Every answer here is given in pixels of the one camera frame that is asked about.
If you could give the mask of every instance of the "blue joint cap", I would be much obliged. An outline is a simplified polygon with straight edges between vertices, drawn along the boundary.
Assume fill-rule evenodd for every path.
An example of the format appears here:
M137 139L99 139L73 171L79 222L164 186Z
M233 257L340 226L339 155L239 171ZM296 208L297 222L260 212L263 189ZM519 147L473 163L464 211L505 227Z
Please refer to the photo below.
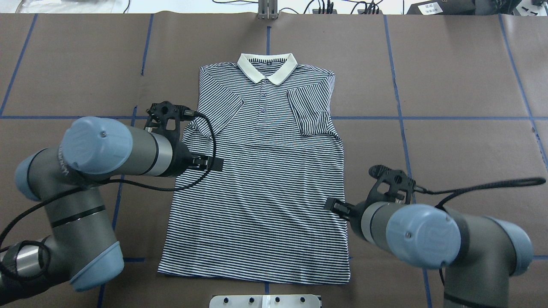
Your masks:
M493 217L485 216L501 228L510 237L510 241L516 251L516 269L511 276L519 276L525 273L529 269L529 264L533 261L533 244L529 239L527 233L518 225L509 223L508 221L495 219Z
M40 201L40 198L38 198L31 190L30 185L28 184L28 169L31 166L32 160L43 150L40 150L36 152L34 155L31 155L27 157L24 161L22 161L19 166L15 169L15 186L17 186L17 189L25 195L30 200L33 201Z
M61 153L73 169L105 174L127 161L133 148L129 129L114 119L83 117L73 122L61 141Z
M70 284L77 292L86 291L110 281L123 269L124 258L120 242L116 242L76 273L70 279Z
M386 225L386 241L400 260L412 266L439 269L459 254L460 231L446 212L425 204L397 210Z

